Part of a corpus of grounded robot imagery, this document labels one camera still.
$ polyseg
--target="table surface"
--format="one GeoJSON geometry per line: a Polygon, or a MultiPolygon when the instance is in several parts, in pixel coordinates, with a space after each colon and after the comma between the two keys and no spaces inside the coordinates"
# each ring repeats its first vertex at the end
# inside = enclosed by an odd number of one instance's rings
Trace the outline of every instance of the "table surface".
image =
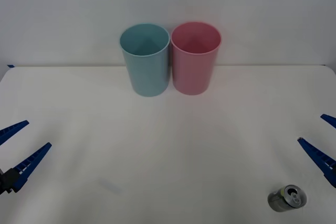
{"type": "Polygon", "coordinates": [[[22,190],[0,196],[2,224],[334,223],[336,189],[297,142],[336,157],[336,76],[324,66],[220,66],[197,96],[170,84],[132,91],[125,67],[17,67],[0,82],[7,170],[52,148],[22,190]],[[267,195],[295,184],[304,208],[267,195]]]}

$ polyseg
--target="soda can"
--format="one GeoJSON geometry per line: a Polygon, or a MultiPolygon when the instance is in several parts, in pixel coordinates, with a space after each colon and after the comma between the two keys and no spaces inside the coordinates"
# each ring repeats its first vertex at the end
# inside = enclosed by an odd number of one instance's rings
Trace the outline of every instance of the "soda can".
{"type": "Polygon", "coordinates": [[[301,208],[307,203],[305,192],[295,185],[284,186],[268,195],[268,204],[276,212],[301,208]]]}

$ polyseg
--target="can lid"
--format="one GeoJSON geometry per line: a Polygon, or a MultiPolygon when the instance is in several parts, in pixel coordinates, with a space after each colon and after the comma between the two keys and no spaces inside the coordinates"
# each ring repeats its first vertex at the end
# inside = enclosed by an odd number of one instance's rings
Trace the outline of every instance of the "can lid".
{"type": "Polygon", "coordinates": [[[283,197],[285,201],[294,208],[303,207],[307,203],[305,192],[295,185],[286,186],[283,197]]]}

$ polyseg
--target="plastic cup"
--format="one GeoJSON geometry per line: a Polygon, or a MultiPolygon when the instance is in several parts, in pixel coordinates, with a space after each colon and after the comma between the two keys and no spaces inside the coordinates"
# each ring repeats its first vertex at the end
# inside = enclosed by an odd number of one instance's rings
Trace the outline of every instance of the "plastic cup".
{"type": "Polygon", "coordinates": [[[161,94],[169,83],[170,36],[155,24],[138,24],[120,37],[126,67],[133,89],[144,97],[161,94]]]}
{"type": "Polygon", "coordinates": [[[173,30],[173,83],[179,92],[196,95],[208,88],[221,42],[219,31],[203,22],[173,30]]]}

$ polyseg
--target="cup rim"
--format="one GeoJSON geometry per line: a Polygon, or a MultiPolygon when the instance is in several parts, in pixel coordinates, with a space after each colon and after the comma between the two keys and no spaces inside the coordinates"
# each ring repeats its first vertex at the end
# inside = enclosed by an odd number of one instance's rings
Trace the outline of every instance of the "cup rim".
{"type": "Polygon", "coordinates": [[[119,46],[121,47],[121,50],[123,50],[124,52],[128,53],[129,55],[136,56],[136,57],[150,57],[150,56],[153,56],[153,55],[157,55],[159,52],[164,51],[164,50],[169,46],[170,41],[171,41],[171,36],[170,36],[169,32],[167,31],[167,29],[165,29],[164,27],[162,27],[162,26],[160,26],[160,25],[158,25],[158,24],[155,24],[155,23],[138,23],[138,24],[135,24],[135,25],[133,25],[133,26],[128,27],[127,29],[125,29],[125,30],[121,33],[120,38],[119,38],[119,46]],[[155,53],[153,53],[153,54],[151,54],[151,55],[134,55],[134,54],[131,54],[130,52],[127,52],[125,49],[123,49],[122,46],[121,46],[121,43],[120,43],[120,42],[121,42],[120,40],[121,40],[122,35],[123,35],[128,29],[131,29],[131,28],[133,28],[133,27],[135,27],[135,26],[139,26],[139,25],[154,25],[154,26],[158,26],[158,27],[162,28],[162,29],[168,34],[168,42],[167,42],[167,44],[164,46],[164,48],[162,48],[160,51],[157,51],[157,52],[155,52],[155,53]]]}
{"type": "Polygon", "coordinates": [[[221,44],[222,44],[222,35],[221,35],[221,33],[219,32],[219,30],[218,30],[216,27],[214,27],[213,25],[211,25],[211,24],[209,24],[209,23],[207,23],[207,22],[203,22],[203,21],[188,21],[188,22],[184,22],[184,23],[182,23],[182,24],[179,24],[178,26],[176,26],[176,27],[173,29],[173,31],[172,31],[172,35],[171,35],[171,42],[172,42],[172,45],[174,46],[174,48],[176,48],[177,50],[179,50],[179,51],[181,51],[181,52],[184,52],[184,53],[186,53],[186,54],[189,54],[189,55],[208,55],[208,54],[210,54],[211,52],[216,51],[216,50],[221,46],[221,44]],[[184,50],[182,50],[181,48],[179,48],[179,47],[174,43],[174,41],[173,41],[173,33],[174,33],[175,30],[176,30],[177,28],[179,28],[180,26],[183,26],[183,25],[185,25],[185,24],[189,24],[189,23],[202,23],[202,24],[205,24],[205,25],[207,25],[207,26],[210,26],[210,27],[214,28],[215,31],[219,34],[219,37],[220,37],[220,41],[219,41],[218,46],[217,46],[215,49],[211,50],[211,51],[203,52],[203,53],[200,53],[200,54],[196,54],[196,53],[194,53],[194,52],[187,52],[187,51],[184,51],[184,50]]]}

